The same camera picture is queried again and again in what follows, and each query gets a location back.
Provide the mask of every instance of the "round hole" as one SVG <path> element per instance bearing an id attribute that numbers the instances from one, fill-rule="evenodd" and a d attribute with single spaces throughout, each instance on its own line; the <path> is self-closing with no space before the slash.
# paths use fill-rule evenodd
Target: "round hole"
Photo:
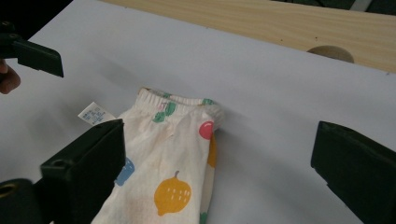
<path id="1" fill-rule="evenodd" d="M 6 184 L 0 187 L 0 198 L 7 197 L 17 189 L 16 184 Z"/>
<path id="2" fill-rule="evenodd" d="M 308 52 L 348 63 L 354 63 L 351 53 L 336 46 L 319 46 L 310 49 Z"/>
<path id="3" fill-rule="evenodd" d="M 9 35 L 9 37 L 11 37 L 11 38 L 17 38 L 17 37 L 18 37 L 18 35 L 15 35 L 15 34 L 10 34 L 10 35 Z"/>
<path id="4" fill-rule="evenodd" d="M 66 166 L 66 164 L 67 163 L 63 160 L 56 160 L 56 161 L 52 162 L 52 165 L 54 165 L 54 166 Z"/>

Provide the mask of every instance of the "human hand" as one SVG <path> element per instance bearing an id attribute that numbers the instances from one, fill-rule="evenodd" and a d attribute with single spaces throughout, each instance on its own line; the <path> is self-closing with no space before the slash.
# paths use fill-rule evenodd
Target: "human hand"
<path id="1" fill-rule="evenodd" d="M 9 94 L 12 90 L 19 87 L 21 78 L 6 64 L 6 60 L 0 59 L 0 92 Z"/>

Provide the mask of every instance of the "wooden table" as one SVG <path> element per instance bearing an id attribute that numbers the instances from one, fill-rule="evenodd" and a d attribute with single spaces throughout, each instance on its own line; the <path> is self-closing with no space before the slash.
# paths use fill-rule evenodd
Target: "wooden table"
<path id="1" fill-rule="evenodd" d="M 336 46 L 396 73 L 396 17 L 266 0 L 103 0 L 307 51 Z"/>

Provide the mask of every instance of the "baby pants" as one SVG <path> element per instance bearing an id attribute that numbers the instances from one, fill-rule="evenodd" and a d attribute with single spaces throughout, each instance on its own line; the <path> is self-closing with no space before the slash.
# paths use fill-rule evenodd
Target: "baby pants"
<path id="1" fill-rule="evenodd" d="M 208 99 L 141 89 L 120 119 L 126 164 L 92 223 L 205 223 L 220 107 Z"/>

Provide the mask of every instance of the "care label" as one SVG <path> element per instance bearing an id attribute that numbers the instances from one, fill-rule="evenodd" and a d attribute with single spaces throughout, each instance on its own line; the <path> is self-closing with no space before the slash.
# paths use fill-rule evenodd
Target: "care label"
<path id="1" fill-rule="evenodd" d="M 97 105 L 95 102 L 92 102 L 89 106 L 87 106 L 87 108 L 79 113 L 78 117 L 85 120 L 92 126 L 115 119 L 113 115 L 108 113 L 105 109 Z"/>

